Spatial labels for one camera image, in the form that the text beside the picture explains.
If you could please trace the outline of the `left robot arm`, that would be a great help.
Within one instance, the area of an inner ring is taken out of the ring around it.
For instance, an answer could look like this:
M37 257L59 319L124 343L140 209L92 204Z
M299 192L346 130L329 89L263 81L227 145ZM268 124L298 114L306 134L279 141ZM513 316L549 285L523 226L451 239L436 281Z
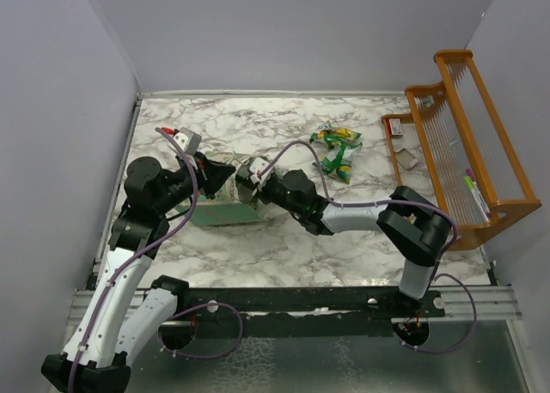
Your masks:
M184 200L211 199L235 173L235 166L197 152L164 169L154 157L132 161L124 182L126 200L111 229L104 272L80 324L63 351L48 355L42 375L60 392L123 392L131 366L168 318L189 311L189 285L164 278L140 306L128 311L160 244L175 234L167 214Z

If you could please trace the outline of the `green printed paper bag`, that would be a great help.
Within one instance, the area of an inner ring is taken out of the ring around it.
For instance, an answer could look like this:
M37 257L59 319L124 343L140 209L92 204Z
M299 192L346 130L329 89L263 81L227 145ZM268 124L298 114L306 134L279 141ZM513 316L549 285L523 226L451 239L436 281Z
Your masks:
M190 222L197 227L209 227L255 223L262 219L259 207L255 211L240 202L235 175L232 175L215 194L213 200L209 200L203 195L199 196L199 202Z

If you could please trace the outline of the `yellow green snack packet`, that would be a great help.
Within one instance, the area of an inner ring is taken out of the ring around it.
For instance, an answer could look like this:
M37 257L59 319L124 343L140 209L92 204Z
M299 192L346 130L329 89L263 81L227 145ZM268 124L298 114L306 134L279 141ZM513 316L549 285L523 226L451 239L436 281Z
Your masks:
M356 144L362 137L361 132L356 132L350 128L342 126L333 126L329 121L318 126L310 135L309 142L322 143L328 149L333 149L337 145Z

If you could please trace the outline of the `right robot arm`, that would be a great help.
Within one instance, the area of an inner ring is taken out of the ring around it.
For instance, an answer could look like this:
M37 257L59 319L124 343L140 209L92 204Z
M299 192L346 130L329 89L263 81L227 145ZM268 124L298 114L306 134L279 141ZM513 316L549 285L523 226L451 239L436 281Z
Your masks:
M425 294L448 235L455 228L449 216L409 187L397 187L376 203L335 204L317 193L301 170L280 176L258 176L249 165L235 176L247 198L286 210L307 232L331 236L347 231L381 231L405 258L394 305L403 316L415 316L426 304Z

